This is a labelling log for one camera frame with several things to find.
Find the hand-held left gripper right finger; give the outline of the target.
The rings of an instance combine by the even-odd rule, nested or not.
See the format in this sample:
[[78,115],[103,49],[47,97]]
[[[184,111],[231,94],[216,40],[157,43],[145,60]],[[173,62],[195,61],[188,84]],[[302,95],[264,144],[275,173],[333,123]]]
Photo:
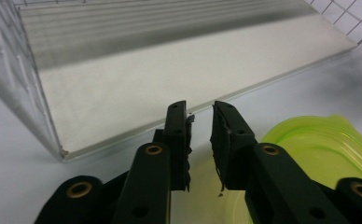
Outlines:
[[210,142],[221,188],[245,190],[248,179],[246,155],[257,140],[234,105],[215,101]]

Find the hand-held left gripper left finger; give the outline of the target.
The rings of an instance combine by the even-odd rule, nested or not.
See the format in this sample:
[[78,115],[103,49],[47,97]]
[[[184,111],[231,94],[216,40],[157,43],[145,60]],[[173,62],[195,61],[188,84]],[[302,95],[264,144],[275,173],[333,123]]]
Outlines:
[[153,141],[170,149],[171,190],[189,190],[192,149],[191,127],[195,116],[187,113],[187,103],[179,101],[168,106],[163,129],[157,129]]

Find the white wire rack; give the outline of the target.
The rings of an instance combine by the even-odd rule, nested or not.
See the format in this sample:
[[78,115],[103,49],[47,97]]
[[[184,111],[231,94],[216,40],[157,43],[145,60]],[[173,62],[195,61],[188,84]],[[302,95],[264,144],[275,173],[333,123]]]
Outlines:
[[63,161],[362,44],[362,0],[0,0],[0,99]]

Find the yellow-green plastic bowl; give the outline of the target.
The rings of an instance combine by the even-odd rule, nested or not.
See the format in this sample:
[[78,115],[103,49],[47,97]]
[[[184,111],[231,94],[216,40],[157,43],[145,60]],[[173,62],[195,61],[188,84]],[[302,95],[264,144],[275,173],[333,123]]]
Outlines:
[[[253,224],[240,190],[221,191],[210,134],[192,137],[191,191],[172,194],[171,224]],[[262,138],[283,147],[313,180],[333,189],[362,178],[362,134],[342,116],[302,116],[275,125]]]

